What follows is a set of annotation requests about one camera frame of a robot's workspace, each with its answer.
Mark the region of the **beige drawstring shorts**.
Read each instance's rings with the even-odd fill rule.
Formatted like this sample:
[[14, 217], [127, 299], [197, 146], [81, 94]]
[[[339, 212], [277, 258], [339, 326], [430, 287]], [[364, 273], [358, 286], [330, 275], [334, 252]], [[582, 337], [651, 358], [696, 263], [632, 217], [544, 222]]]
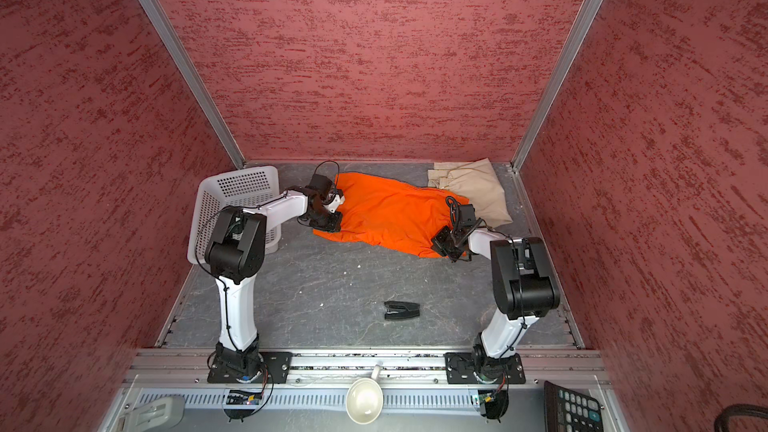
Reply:
[[493, 228], [513, 223], [506, 195], [491, 161], [437, 162], [427, 171], [428, 186], [469, 200], [476, 214]]

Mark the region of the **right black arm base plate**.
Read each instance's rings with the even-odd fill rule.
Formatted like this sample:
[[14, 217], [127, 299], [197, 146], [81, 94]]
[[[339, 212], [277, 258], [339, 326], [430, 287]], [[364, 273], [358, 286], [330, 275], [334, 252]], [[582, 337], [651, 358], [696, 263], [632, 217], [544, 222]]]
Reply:
[[451, 385], [521, 385], [526, 382], [519, 354], [496, 359], [469, 352], [444, 354], [447, 382]]

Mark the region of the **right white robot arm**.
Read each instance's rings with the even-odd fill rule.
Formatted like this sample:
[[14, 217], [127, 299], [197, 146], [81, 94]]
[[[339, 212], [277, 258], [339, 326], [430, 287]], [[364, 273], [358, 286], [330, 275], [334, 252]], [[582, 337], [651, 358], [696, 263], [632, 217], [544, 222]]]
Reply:
[[496, 311], [473, 346], [471, 363], [478, 381], [506, 376], [529, 327], [560, 304], [543, 241], [511, 238], [485, 227], [463, 231], [445, 226], [433, 237], [432, 250], [453, 262], [474, 255], [490, 261]]

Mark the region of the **white plastic laundry basket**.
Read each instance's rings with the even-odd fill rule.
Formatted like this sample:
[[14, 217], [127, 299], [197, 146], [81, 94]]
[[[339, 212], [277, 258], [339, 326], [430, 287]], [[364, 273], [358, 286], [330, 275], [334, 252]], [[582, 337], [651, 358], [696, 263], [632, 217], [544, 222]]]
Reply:
[[274, 166], [252, 167], [218, 174], [198, 186], [188, 242], [187, 259], [206, 264], [204, 253], [212, 234], [213, 216], [226, 206], [253, 208], [280, 193], [279, 176]]

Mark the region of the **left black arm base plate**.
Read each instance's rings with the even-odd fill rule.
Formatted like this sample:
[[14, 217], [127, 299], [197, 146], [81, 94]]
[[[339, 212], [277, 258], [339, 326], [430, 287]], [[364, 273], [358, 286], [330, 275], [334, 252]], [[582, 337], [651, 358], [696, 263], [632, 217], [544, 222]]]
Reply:
[[209, 384], [284, 384], [290, 370], [290, 352], [238, 353], [229, 349], [213, 352], [207, 362]]

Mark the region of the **orange shorts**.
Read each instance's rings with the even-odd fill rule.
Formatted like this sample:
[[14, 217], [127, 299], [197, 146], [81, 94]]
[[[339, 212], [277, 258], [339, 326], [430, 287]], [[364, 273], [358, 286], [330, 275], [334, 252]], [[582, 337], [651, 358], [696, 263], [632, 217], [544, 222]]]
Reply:
[[416, 187], [394, 179], [358, 172], [338, 175], [345, 201], [341, 230], [314, 234], [342, 243], [365, 243], [420, 258], [437, 258], [432, 239], [450, 224], [448, 197], [470, 200], [447, 190]]

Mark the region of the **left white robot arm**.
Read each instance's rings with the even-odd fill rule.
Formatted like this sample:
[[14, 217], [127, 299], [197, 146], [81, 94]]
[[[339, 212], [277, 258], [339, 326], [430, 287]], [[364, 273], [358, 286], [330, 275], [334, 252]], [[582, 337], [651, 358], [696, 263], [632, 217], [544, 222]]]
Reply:
[[214, 364], [241, 381], [262, 370], [254, 318], [254, 284], [266, 257], [267, 233], [293, 219], [318, 231], [341, 229], [341, 189], [291, 188], [262, 204], [228, 205], [215, 215], [202, 266], [218, 286], [221, 332]]

